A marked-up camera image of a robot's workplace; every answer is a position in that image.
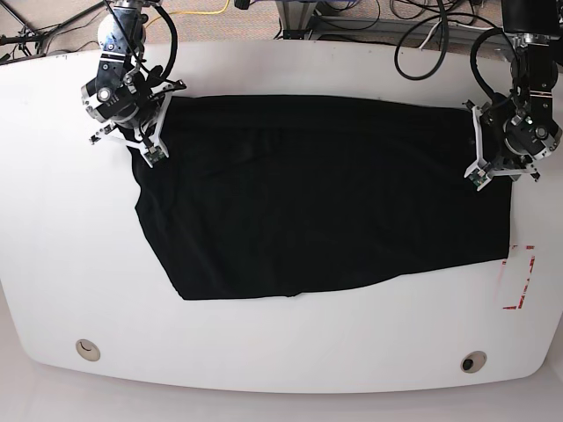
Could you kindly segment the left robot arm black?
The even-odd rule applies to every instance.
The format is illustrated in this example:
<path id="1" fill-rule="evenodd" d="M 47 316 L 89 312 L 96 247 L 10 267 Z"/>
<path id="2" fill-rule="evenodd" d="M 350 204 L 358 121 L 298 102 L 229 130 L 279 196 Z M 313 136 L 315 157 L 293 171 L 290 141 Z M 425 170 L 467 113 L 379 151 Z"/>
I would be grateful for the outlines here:
<path id="1" fill-rule="evenodd" d="M 558 82 L 558 61 L 552 44 L 561 39 L 561 1 L 503 1 L 502 26 L 484 31 L 474 41 L 470 67 L 490 101 L 464 105 L 472 114 L 476 158 L 465 170 L 480 191 L 493 178 L 516 181 L 523 174 L 539 180 L 535 162 L 555 151 L 562 129 L 553 118 L 552 90 Z M 510 46 L 512 78 L 504 96 L 479 72 L 477 55 L 488 39 L 501 36 Z"/>

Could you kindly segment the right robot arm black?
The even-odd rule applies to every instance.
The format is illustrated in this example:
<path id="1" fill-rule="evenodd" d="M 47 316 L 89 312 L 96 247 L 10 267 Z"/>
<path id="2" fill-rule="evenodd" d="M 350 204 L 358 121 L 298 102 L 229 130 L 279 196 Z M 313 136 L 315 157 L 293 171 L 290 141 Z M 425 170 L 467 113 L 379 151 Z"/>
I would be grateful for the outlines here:
<path id="1" fill-rule="evenodd" d="M 161 139 L 165 115 L 172 94 L 186 88 L 182 80 L 170 79 L 179 46 L 177 29 L 160 1 L 105 5 L 109 16 L 98 30 L 101 55 L 97 75 L 81 88 L 85 111 L 102 125 L 89 142 L 111 140 L 136 149 L 152 168 L 169 156 Z M 167 63 L 153 69 L 148 69 L 144 60 L 149 17 L 143 11 L 149 8 L 165 21 L 171 35 Z"/>

